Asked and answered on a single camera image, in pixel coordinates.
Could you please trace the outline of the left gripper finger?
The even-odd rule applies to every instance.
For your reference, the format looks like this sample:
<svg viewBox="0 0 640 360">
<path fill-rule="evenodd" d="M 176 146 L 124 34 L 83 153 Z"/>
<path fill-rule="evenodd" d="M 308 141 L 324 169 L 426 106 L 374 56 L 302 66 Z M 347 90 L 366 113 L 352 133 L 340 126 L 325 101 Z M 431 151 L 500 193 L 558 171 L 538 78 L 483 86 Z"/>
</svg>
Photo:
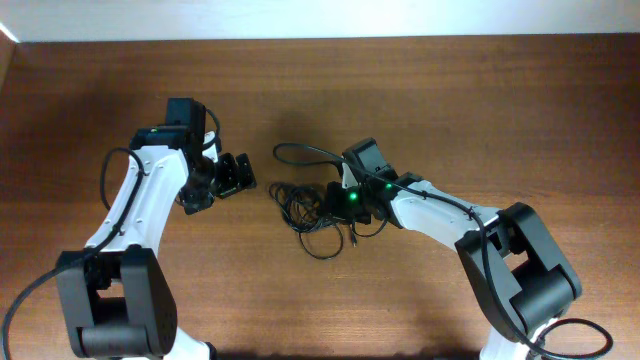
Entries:
<svg viewBox="0 0 640 360">
<path fill-rule="evenodd" d="M 238 184 L 241 189 L 252 189 L 257 185 L 256 178 L 246 153 L 242 153 L 236 157 L 238 166 Z"/>
<path fill-rule="evenodd" d="M 239 168 L 230 154 L 221 155 L 216 163 L 216 196 L 224 199 L 240 191 Z"/>
</svg>

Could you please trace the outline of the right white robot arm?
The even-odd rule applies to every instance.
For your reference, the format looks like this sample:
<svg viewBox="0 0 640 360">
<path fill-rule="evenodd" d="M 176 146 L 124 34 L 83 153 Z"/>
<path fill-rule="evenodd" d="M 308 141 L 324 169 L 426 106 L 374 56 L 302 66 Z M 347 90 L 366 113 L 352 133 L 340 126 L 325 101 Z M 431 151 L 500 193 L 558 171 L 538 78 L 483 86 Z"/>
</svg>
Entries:
<svg viewBox="0 0 640 360">
<path fill-rule="evenodd" d="M 385 220 L 422 233 L 459 257 L 491 325 L 482 359 L 535 359 L 536 345 L 581 295 L 582 285 L 535 210 L 479 206 L 436 189 L 412 173 L 398 175 L 372 138 L 347 148 L 341 182 L 329 186 L 329 208 L 348 222 Z"/>
</svg>

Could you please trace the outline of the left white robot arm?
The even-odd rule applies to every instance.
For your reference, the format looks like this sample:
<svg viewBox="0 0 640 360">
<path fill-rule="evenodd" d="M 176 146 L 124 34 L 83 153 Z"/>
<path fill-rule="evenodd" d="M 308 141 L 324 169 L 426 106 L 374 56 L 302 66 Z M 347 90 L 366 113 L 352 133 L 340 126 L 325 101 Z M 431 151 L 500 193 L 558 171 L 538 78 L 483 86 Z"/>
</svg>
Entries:
<svg viewBox="0 0 640 360">
<path fill-rule="evenodd" d="M 173 205 L 193 215 L 256 185 L 246 154 L 221 151 L 212 111 L 171 98 L 163 124 L 136 131 L 129 168 L 99 229 L 84 248 L 64 251 L 56 284 L 70 347 L 79 358 L 214 359 L 216 348 L 179 327 L 177 305 L 158 262 Z"/>
</svg>

